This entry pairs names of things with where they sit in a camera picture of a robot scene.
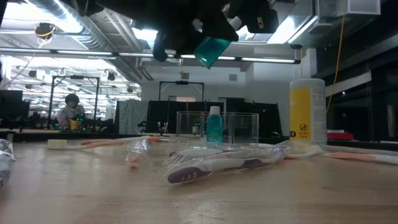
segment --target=yellow label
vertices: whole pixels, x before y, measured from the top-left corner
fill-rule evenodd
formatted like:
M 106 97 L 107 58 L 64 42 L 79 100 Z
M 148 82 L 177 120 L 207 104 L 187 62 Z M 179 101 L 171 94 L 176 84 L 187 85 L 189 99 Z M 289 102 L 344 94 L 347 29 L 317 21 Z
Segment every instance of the yellow label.
M 290 90 L 290 140 L 311 140 L 311 89 Z

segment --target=person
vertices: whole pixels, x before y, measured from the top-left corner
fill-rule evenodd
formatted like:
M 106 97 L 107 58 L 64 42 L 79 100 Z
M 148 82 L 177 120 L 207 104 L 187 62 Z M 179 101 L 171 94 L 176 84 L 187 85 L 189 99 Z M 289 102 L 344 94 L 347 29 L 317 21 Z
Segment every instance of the person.
M 65 103 L 67 105 L 58 112 L 57 121 L 61 126 L 70 128 L 72 119 L 85 114 L 85 109 L 79 105 L 79 97 L 73 93 L 67 95 Z

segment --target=table surface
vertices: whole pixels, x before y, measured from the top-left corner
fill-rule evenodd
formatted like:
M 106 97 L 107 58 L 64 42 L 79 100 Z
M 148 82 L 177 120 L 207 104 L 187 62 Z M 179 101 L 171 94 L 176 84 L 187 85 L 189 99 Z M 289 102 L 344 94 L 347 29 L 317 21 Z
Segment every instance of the table surface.
M 397 223 L 397 166 L 285 160 L 240 174 L 162 185 L 125 162 L 126 149 L 48 151 L 15 143 L 0 223 Z M 166 143 L 149 152 L 160 169 Z

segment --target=wall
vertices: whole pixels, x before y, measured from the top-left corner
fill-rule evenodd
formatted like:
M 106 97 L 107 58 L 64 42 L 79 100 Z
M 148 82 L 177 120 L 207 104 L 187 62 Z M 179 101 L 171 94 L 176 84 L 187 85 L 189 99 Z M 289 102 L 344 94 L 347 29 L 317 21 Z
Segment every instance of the wall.
M 255 63 L 246 80 L 247 102 L 277 103 L 282 134 L 289 135 L 289 83 L 295 80 L 298 65 Z
M 161 100 L 168 100 L 169 96 L 186 96 L 195 97 L 197 101 L 201 101 L 201 92 L 193 85 L 176 85 L 170 84 L 164 91 L 162 91 Z M 205 82 L 206 101 L 218 102 L 218 98 L 225 97 L 244 97 L 244 85 L 216 85 Z M 142 83 L 142 100 L 158 100 L 159 99 L 159 82 L 144 82 Z
M 180 67 L 153 68 L 148 67 L 148 72 L 155 79 L 153 82 L 142 83 L 142 100 L 159 99 L 159 81 L 181 80 Z M 244 98 L 245 73 L 239 68 L 212 68 L 184 67 L 183 71 L 190 74 L 188 81 L 205 83 L 204 100 L 218 101 L 218 98 L 237 97 Z M 238 80 L 229 81 L 229 74 L 237 74 Z M 201 101 L 201 85 L 176 85 L 162 84 L 161 100 L 168 100 L 169 96 L 195 97 Z
M 315 49 L 308 49 L 302 65 L 254 63 L 246 72 L 245 101 L 277 103 L 282 134 L 289 135 L 289 84 L 316 74 Z

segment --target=bottle cap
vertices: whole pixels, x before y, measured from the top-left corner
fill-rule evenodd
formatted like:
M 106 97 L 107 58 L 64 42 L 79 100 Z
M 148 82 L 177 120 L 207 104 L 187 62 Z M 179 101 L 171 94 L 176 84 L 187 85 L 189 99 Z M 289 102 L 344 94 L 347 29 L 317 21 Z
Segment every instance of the bottle cap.
M 210 115 L 212 114 L 220 114 L 220 107 L 219 106 L 211 106 L 210 107 Z

